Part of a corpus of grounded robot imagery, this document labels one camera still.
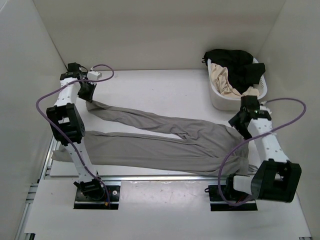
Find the grey trousers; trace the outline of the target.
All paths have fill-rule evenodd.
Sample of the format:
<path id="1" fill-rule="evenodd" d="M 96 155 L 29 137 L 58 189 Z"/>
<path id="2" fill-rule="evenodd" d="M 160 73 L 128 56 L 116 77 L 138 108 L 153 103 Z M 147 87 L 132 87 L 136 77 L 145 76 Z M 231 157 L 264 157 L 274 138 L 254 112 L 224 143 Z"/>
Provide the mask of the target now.
<path id="1" fill-rule="evenodd" d="M 252 175 L 249 146 L 231 127 L 214 122 L 157 115 L 93 101 L 87 111 L 109 122 L 148 131 L 87 131 L 84 144 L 94 165 L 113 165 L 187 172 L 216 177 Z"/>

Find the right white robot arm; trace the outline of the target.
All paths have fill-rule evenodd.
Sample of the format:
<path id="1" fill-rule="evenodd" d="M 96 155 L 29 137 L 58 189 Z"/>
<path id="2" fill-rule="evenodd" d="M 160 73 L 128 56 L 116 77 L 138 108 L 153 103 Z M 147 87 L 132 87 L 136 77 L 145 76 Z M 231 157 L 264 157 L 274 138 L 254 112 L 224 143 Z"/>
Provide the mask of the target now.
<path id="1" fill-rule="evenodd" d="M 261 164 L 253 176 L 230 175 L 224 193 L 230 200 L 242 193 L 254 200 L 290 203 L 293 201 L 302 169 L 292 163 L 273 134 L 268 110 L 240 110 L 228 123 L 245 140 L 254 140 Z"/>

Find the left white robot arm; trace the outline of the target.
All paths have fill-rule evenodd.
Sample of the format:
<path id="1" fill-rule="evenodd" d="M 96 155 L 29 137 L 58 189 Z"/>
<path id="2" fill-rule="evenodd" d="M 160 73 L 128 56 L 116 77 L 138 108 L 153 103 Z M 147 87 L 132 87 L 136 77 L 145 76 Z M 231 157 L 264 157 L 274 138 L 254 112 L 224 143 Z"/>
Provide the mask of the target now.
<path id="1" fill-rule="evenodd" d="M 74 80 L 87 80 L 87 76 L 98 80 L 101 74 L 98 72 L 82 72 L 83 66 L 79 63 L 69 63 L 67 72 L 61 74 L 60 84 L 66 86 L 58 95 L 54 106 L 46 109 L 46 116 L 70 139 L 72 144 L 52 126 L 54 138 L 60 142 L 71 159 L 78 173 L 78 180 L 74 182 L 77 189 L 86 197 L 94 201 L 102 201 L 105 188 L 98 181 L 99 174 L 92 165 L 84 144 L 86 134 L 84 122 L 76 108 L 77 98 L 92 102 L 96 85 L 92 82 L 76 82 L 67 85 Z"/>

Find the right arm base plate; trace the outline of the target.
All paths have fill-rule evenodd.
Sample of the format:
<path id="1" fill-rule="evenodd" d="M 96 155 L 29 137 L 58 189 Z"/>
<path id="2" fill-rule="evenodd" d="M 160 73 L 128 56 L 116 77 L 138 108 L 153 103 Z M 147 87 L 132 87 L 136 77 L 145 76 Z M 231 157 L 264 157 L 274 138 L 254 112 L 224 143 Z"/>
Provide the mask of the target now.
<path id="1" fill-rule="evenodd" d="M 236 191 L 227 190 L 226 185 L 221 185 L 221 190 L 224 197 L 233 203 L 242 202 L 246 199 L 248 194 Z M 204 189 L 204 192 L 209 195 L 210 211 L 211 212 L 245 212 L 245 211 L 257 211 L 258 207 L 255 201 L 248 201 L 241 206 L 232 206 L 223 201 L 219 194 L 217 185 L 209 185 Z"/>

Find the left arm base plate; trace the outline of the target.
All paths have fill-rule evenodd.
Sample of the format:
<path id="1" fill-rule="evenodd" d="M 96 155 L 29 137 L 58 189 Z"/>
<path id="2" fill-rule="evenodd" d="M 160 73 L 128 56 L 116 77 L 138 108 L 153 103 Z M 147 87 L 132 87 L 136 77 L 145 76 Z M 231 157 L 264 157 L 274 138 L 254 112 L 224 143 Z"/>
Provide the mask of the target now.
<path id="1" fill-rule="evenodd" d="M 74 182 L 77 190 L 73 208 L 77 210 L 118 210 L 121 186 L 107 185 L 108 194 L 99 181 Z"/>

